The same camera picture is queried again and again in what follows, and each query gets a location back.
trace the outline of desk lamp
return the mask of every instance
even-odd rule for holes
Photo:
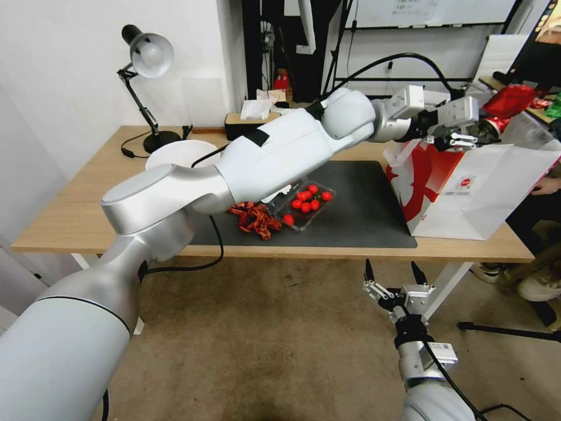
[[[168,71],[174,60],[174,49],[166,38],[153,33],[143,33],[135,25],[123,27],[121,35],[130,46],[130,63],[120,69],[117,74],[129,90],[142,117],[152,130],[152,134],[146,137],[143,142],[145,151],[152,153],[163,145],[181,138],[175,132],[158,130],[158,122],[148,108],[142,105],[130,86],[130,80],[138,75],[146,78],[162,76]]]

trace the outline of person's hand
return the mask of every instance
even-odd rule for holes
[[[534,186],[534,191],[532,191],[533,196],[540,196],[544,194],[552,194],[561,189],[561,178],[548,178],[543,177]]]

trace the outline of brown carpet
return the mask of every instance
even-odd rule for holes
[[[413,282],[407,263],[373,266],[386,286]],[[441,269],[420,266],[429,280]],[[361,290],[362,271],[361,261],[227,258],[206,271],[150,275],[146,325],[109,387],[109,419],[401,419],[394,328]],[[561,344],[462,333],[460,320],[543,330],[511,285],[468,274],[430,333],[454,345],[452,377],[478,407],[505,402],[534,421],[561,418]],[[518,418],[501,410],[489,419]]]

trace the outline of lamp base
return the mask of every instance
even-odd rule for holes
[[[161,148],[163,145],[172,142],[177,142],[178,140],[181,140],[181,136],[178,135],[177,133],[163,131],[160,132],[159,134],[152,133],[151,135],[146,137],[146,139],[144,139],[143,146],[144,146],[144,150],[147,153],[152,153],[156,149]]]

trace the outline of whiteboard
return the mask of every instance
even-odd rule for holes
[[[502,23],[516,0],[354,0],[345,27]]]

